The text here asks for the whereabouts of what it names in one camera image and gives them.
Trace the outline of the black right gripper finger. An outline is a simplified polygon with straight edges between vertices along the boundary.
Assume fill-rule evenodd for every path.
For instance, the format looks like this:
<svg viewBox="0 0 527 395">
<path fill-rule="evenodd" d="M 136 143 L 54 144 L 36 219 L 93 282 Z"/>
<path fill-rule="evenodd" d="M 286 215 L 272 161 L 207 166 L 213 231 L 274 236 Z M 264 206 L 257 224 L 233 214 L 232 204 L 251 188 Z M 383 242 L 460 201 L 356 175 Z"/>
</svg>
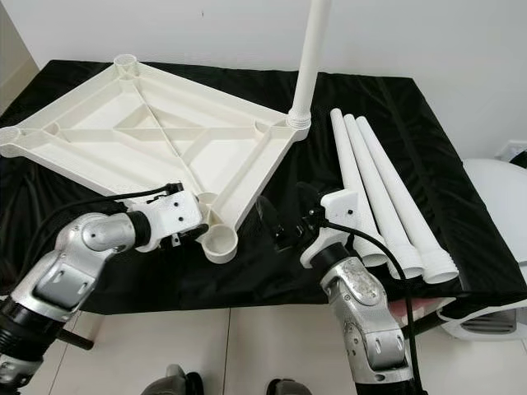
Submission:
<svg viewBox="0 0 527 395">
<path fill-rule="evenodd" d="M 285 226 L 280 221 L 277 208 L 265 196 L 259 196 L 255 203 L 255 213 L 268 236 L 272 239 L 282 239 L 286 236 Z"/>
<path fill-rule="evenodd" d="M 320 218 L 324 217 L 324 208 L 321 206 L 318 184 L 314 184 L 314 182 L 297 182 L 296 191 L 303 221 L 319 221 Z"/>
</svg>

